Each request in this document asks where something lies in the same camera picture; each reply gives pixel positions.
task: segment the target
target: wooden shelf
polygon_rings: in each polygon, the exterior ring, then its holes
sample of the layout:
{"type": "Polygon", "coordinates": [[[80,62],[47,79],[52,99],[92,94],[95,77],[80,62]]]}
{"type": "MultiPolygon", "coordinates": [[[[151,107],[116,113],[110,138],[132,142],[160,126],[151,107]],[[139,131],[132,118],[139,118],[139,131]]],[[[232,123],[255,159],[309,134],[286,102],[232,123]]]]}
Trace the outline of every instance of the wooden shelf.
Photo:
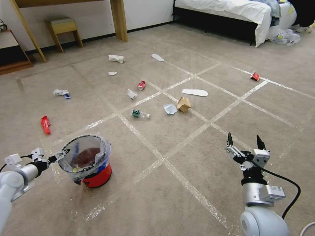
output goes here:
{"type": "Polygon", "coordinates": [[[33,67],[10,30],[0,33],[0,75],[33,67]]]}

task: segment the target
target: cardboard box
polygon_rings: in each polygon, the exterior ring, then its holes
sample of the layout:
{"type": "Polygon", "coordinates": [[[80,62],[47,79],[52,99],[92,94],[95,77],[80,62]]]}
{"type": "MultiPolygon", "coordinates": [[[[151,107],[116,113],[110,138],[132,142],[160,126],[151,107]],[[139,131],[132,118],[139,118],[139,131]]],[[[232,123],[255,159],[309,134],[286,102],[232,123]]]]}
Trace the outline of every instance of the cardboard box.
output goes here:
{"type": "Polygon", "coordinates": [[[177,109],[182,112],[187,112],[187,110],[191,108],[191,104],[188,98],[181,97],[177,104],[177,109]]]}

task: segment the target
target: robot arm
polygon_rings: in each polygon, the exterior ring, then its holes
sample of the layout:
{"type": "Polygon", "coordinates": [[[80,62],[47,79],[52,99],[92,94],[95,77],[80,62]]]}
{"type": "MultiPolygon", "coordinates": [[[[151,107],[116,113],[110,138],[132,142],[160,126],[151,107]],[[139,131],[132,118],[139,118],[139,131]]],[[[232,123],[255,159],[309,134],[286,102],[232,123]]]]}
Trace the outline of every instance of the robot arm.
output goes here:
{"type": "Polygon", "coordinates": [[[0,235],[12,210],[14,200],[22,196],[34,186],[34,179],[48,169],[49,165],[63,158],[69,150],[56,153],[47,160],[43,157],[42,148],[36,148],[28,156],[32,162],[22,166],[19,154],[13,154],[5,158],[6,165],[12,171],[0,173],[0,235]]]}
{"type": "Polygon", "coordinates": [[[270,158],[264,142],[257,135],[258,149],[240,151],[233,146],[231,133],[228,135],[226,152],[240,165],[244,178],[243,203],[245,211],[240,217],[240,227],[246,236],[289,236],[285,221],[270,207],[285,198],[282,187],[269,186],[263,179],[262,168],[270,158]]]}

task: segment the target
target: wall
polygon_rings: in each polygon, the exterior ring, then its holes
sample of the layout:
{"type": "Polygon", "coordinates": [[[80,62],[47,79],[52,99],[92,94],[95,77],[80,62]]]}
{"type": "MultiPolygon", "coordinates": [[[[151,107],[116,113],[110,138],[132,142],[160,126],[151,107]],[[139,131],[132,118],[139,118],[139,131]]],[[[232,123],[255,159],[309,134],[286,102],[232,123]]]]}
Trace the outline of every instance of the wall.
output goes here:
{"type": "MultiPolygon", "coordinates": [[[[0,0],[0,3],[1,18],[13,31],[22,48],[34,49],[10,0],[0,0]]],[[[124,4],[128,30],[172,20],[173,0],[125,0],[124,4]]],[[[44,24],[45,18],[53,15],[66,15],[75,19],[82,39],[115,32],[109,1],[22,8],[21,12],[40,47],[54,45],[44,24]]],[[[73,41],[73,38],[71,34],[62,34],[59,40],[65,43],[73,41]]]]}

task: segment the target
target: black cable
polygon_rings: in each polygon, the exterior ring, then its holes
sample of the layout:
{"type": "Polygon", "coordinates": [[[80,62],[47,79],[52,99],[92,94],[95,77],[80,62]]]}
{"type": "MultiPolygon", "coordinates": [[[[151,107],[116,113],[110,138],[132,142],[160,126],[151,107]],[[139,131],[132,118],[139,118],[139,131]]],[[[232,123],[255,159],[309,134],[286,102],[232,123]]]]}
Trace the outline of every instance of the black cable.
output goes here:
{"type": "MultiPolygon", "coordinates": [[[[24,158],[24,157],[29,157],[29,158],[32,158],[32,154],[28,155],[28,156],[21,156],[21,158],[24,158]]],[[[3,170],[4,167],[6,167],[7,164],[4,164],[1,169],[0,169],[0,172],[3,170]]]]}
{"type": "Polygon", "coordinates": [[[4,164],[1,169],[0,169],[0,172],[3,170],[3,168],[6,166],[7,164],[4,164]]]}
{"type": "Polygon", "coordinates": [[[300,188],[300,186],[299,186],[296,182],[294,182],[294,181],[292,181],[292,180],[290,180],[290,179],[288,179],[288,178],[286,178],[286,177],[283,177],[283,176],[281,176],[281,175],[278,175],[278,174],[276,174],[276,173],[273,173],[273,172],[271,172],[271,171],[268,171],[268,170],[266,170],[266,169],[260,167],[258,164],[256,164],[256,163],[253,162],[252,160],[250,160],[250,162],[253,163],[255,166],[257,166],[258,168],[260,168],[262,171],[264,171],[264,172],[266,172],[266,173],[268,173],[268,174],[274,175],[274,176],[276,176],[276,177],[278,177],[278,178],[280,178],[280,179],[286,180],[286,181],[288,181],[289,183],[291,183],[291,184],[293,184],[293,185],[295,185],[295,186],[297,187],[298,192],[297,192],[297,194],[295,195],[295,198],[292,200],[292,202],[288,205],[288,207],[285,209],[285,211],[284,211],[283,214],[282,214],[282,219],[284,219],[285,216],[286,216],[286,214],[287,214],[288,211],[290,210],[290,208],[295,204],[295,202],[298,200],[298,198],[299,198],[299,196],[300,196],[300,194],[301,194],[301,188],[300,188]]]}

